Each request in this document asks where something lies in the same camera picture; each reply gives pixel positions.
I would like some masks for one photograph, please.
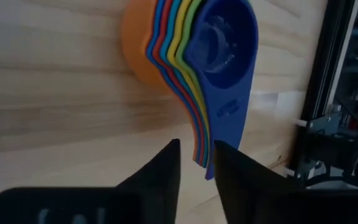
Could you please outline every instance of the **wire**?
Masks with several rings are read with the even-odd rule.
[[[345,108],[345,110],[347,111],[347,113],[348,113],[352,118],[354,118],[356,121],[358,121],[358,116],[357,116],[356,114],[354,114],[354,113],[349,109],[349,107],[347,107],[347,106],[343,103],[343,101],[341,101],[338,97],[335,97],[335,99],[336,99],[336,101],[338,101],[338,103],[339,103],[340,105],[343,106],[343,108]]]

